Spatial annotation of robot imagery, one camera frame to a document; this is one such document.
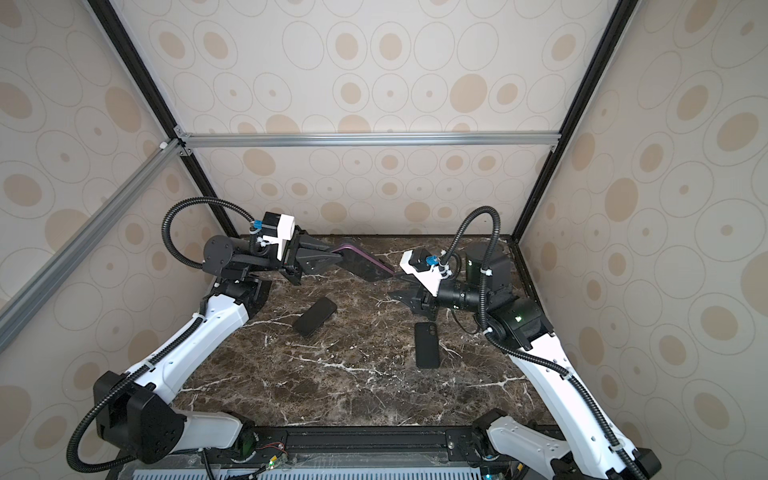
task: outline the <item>marble tabletop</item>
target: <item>marble tabletop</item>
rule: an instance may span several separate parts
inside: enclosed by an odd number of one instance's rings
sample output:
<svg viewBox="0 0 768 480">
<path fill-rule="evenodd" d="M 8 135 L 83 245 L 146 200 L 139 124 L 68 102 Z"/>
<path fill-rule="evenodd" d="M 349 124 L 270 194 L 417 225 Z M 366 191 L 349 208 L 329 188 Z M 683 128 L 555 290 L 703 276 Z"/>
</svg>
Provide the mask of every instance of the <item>marble tabletop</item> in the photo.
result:
<svg viewBox="0 0 768 480">
<path fill-rule="evenodd" d="M 451 238 L 358 241 L 396 266 L 403 250 L 439 253 Z M 335 267 L 305 275 L 301 286 L 278 273 L 262 277 L 275 280 L 266 305 L 200 365 L 176 408 L 231 410 L 257 425 L 466 425 L 492 408 L 522 423 L 554 423 L 522 372 L 482 335 L 461 331 L 445 309 L 437 319 L 441 366 L 418 369 L 413 326 L 425 319 L 387 296 L 406 288 L 405 282 L 368 283 Z M 514 271 L 513 278 L 515 292 L 524 295 Z M 291 325 L 322 296 L 339 308 L 305 339 Z M 474 329 L 470 314 L 459 312 L 458 318 Z"/>
</svg>

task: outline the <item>vent grille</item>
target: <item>vent grille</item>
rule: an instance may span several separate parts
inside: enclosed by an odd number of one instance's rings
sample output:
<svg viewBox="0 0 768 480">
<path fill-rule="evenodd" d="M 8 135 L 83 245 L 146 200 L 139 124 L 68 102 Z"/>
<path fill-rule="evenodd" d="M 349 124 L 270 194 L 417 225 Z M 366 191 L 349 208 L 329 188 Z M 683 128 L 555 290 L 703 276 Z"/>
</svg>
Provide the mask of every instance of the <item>vent grille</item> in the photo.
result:
<svg viewBox="0 0 768 480">
<path fill-rule="evenodd" d="M 253 469 L 229 468 L 216 473 L 217 480 L 244 475 Z M 205 470 L 137 470 L 133 480 L 208 480 Z M 480 480 L 480 471 L 469 467 L 428 468 L 295 468 L 264 472 L 259 480 Z"/>
</svg>

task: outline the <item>beige wall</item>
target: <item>beige wall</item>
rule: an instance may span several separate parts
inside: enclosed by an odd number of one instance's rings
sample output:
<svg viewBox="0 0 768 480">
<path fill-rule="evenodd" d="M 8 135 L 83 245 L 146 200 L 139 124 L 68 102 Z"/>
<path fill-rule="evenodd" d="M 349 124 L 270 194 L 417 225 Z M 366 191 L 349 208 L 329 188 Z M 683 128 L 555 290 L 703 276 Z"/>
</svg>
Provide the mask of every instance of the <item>beige wall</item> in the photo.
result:
<svg viewBox="0 0 768 480">
<path fill-rule="evenodd" d="M 165 211 L 196 195 L 183 168 L 174 161 L 163 170 L 0 354 L 0 478 L 17 468 L 20 476 L 9 478 L 70 473 L 65 446 L 93 406 L 96 378 L 143 359 L 197 309 L 213 278 L 177 262 L 160 235 Z M 185 210 L 171 230 L 174 244 L 198 261 L 214 233 L 218 227 L 204 207 Z M 116 454 L 92 428 L 81 443 L 89 463 Z"/>
<path fill-rule="evenodd" d="M 615 2 L 117 4 L 185 130 L 250 133 L 557 130 Z M 310 231 L 452 233 L 487 203 L 511 231 L 547 149 L 199 153 L 221 197 Z"/>
<path fill-rule="evenodd" d="M 81 3 L 0 8 L 0 306 L 164 137 Z"/>
<path fill-rule="evenodd" d="M 768 2 L 648 2 L 522 242 L 568 355 L 668 479 L 765 478 Z"/>
<path fill-rule="evenodd" d="M 126 0 L 187 131 L 557 130 L 606 0 Z"/>
<path fill-rule="evenodd" d="M 549 153 L 546 145 L 198 150 L 219 196 L 256 218 L 267 210 L 312 233 L 417 235 L 454 233 L 484 204 L 511 231 Z M 490 230 L 480 220 L 470 233 Z"/>
<path fill-rule="evenodd" d="M 0 2 L 0 307 L 156 148 L 138 98 L 79 2 Z M 160 235 L 167 208 L 196 194 L 173 161 L 0 354 L 0 478 L 84 477 L 64 449 L 94 380 L 164 342 L 210 281 Z M 217 232 L 203 207 L 173 226 L 198 259 Z M 91 463 L 116 453 L 93 430 L 81 448 Z"/>
</svg>

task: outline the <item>purple smartphone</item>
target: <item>purple smartphone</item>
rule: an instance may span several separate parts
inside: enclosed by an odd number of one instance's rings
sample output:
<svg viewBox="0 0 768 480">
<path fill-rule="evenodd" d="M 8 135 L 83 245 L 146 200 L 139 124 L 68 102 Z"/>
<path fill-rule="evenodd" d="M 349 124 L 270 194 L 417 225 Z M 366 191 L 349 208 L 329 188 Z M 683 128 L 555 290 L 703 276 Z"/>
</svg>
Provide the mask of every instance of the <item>purple smartphone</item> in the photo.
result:
<svg viewBox="0 0 768 480">
<path fill-rule="evenodd" d="M 348 240 L 331 250 L 342 256 L 343 260 L 336 265 L 369 282 L 384 280 L 395 275 L 395 270 L 386 262 L 374 257 Z"/>
</svg>

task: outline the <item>phone case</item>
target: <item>phone case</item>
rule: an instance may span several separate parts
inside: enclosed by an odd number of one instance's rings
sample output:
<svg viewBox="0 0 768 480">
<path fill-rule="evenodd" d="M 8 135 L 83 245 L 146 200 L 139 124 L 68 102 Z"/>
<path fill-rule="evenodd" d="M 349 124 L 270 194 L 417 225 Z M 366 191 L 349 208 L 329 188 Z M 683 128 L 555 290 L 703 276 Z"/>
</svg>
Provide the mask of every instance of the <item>phone case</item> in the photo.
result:
<svg viewBox="0 0 768 480">
<path fill-rule="evenodd" d="M 309 310 L 293 322 L 293 329 L 301 336 L 307 337 L 315 333 L 315 330 L 328 320 L 336 311 L 336 304 L 327 297 L 317 300 Z"/>
<path fill-rule="evenodd" d="M 435 322 L 420 322 L 414 326 L 416 366 L 420 369 L 440 367 L 440 345 Z"/>
</svg>

